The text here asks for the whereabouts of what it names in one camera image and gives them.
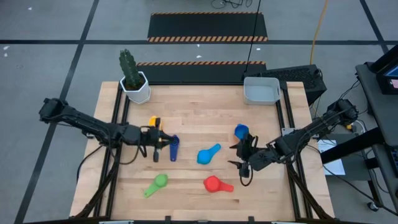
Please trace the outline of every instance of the white paper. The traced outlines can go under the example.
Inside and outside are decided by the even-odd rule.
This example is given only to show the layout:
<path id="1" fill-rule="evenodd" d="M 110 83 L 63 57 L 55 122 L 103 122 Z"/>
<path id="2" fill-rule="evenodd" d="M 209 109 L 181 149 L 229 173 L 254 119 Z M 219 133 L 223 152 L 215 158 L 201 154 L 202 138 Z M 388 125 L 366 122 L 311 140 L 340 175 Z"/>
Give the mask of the white paper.
<path id="1" fill-rule="evenodd" d="M 332 140 L 319 140 L 318 141 L 318 148 L 320 152 L 325 152 L 331 148 L 333 148 L 336 145 L 336 141 Z M 328 164 L 325 164 L 325 167 L 332 171 L 332 173 L 336 175 L 346 175 L 346 172 L 344 171 L 343 167 L 343 162 L 341 159 L 335 160 L 333 162 L 329 162 Z M 331 175 L 329 171 L 327 171 L 325 168 L 323 168 L 323 171 L 325 172 L 325 175 Z"/>

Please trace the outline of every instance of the wooden tabletop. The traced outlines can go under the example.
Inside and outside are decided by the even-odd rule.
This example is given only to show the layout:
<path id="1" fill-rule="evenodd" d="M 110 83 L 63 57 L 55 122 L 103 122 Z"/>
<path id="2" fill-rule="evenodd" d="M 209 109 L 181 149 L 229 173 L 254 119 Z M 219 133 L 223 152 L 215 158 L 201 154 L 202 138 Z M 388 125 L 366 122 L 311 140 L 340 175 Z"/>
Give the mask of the wooden tabletop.
<path id="1" fill-rule="evenodd" d="M 117 82 L 103 82 L 99 93 L 95 118 L 110 122 Z M 298 128 L 311 122 L 307 99 L 302 83 L 288 83 L 290 102 L 295 125 Z M 253 182 L 243 187 L 239 182 L 236 166 L 227 160 L 238 161 L 236 150 L 229 149 L 238 140 L 233 134 L 237 124 L 245 124 L 251 134 L 259 136 L 259 146 L 280 135 L 275 106 L 245 105 L 243 86 L 151 86 L 148 103 L 130 104 L 128 121 L 136 126 L 148 125 L 153 115 L 160 116 L 164 131 L 180 138 L 176 162 L 170 161 L 169 147 L 163 148 L 158 163 L 152 161 L 152 148 L 148 157 L 139 154 L 132 164 L 119 167 L 113 204 L 112 219 L 245 221 L 254 216 L 256 221 L 293 221 L 285 166 L 271 164 L 254 173 Z M 282 100 L 284 118 L 287 115 Z M 121 120 L 122 108 L 119 110 Z M 208 165 L 197 164 L 201 149 L 209 149 L 216 143 L 221 150 Z M 85 155 L 98 146 L 96 140 L 88 140 Z M 123 146 L 121 160 L 131 160 L 136 147 Z M 320 155 L 306 148 L 301 153 L 309 191 L 329 215 L 333 208 Z M 82 166 L 71 215 L 77 214 L 98 188 L 104 158 L 104 149 L 90 157 Z M 144 190 L 158 174 L 169 176 L 168 185 L 149 198 Z M 223 182 L 234 185 L 234 192 L 208 193 L 203 180 L 216 175 Z M 103 203 L 101 214 L 104 214 Z"/>

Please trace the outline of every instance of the white bin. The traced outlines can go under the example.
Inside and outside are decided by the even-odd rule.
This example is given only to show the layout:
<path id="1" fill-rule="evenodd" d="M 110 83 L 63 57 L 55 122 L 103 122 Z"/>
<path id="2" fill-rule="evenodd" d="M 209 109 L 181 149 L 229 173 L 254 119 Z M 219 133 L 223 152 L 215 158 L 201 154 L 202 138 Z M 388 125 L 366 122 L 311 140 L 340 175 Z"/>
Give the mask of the white bin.
<path id="1" fill-rule="evenodd" d="M 246 77 L 243 81 L 245 104 L 273 105 L 280 100 L 280 86 L 277 78 Z"/>

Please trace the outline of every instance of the plant pot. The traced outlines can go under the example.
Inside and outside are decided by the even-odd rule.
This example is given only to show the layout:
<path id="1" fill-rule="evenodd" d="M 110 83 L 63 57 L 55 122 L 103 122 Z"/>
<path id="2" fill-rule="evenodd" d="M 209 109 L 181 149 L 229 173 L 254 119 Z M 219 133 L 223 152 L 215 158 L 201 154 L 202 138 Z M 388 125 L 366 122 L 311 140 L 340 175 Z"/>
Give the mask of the plant pot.
<path id="1" fill-rule="evenodd" d="M 131 101 L 133 101 L 137 104 L 142 104 L 142 103 L 148 102 L 150 99 L 150 87 L 149 87 L 148 80 L 147 80 L 147 77 L 145 77 L 144 72 L 138 72 L 138 73 L 145 79 L 145 83 L 139 90 L 126 90 L 126 88 L 124 87 L 125 77 L 123 77 L 120 80 L 120 85 L 122 86 L 123 91 L 126 93 L 126 95 L 129 97 L 129 99 Z"/>

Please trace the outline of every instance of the orange striped edge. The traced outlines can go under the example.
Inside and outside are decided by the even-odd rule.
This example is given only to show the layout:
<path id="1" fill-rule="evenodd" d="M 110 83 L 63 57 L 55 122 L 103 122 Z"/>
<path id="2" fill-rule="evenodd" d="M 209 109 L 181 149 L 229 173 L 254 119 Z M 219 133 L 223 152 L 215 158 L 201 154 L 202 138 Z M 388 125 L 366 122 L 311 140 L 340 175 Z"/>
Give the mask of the orange striped edge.
<path id="1" fill-rule="evenodd" d="M 266 42 L 266 36 L 148 37 L 148 42 Z"/>
<path id="2" fill-rule="evenodd" d="M 184 14 L 255 14 L 256 12 L 153 12 L 150 15 L 184 15 Z"/>
<path id="3" fill-rule="evenodd" d="M 156 65 L 245 65 L 247 61 L 204 61 L 204 62 L 138 62 L 137 66 Z M 263 61 L 249 61 L 250 65 L 265 65 Z"/>

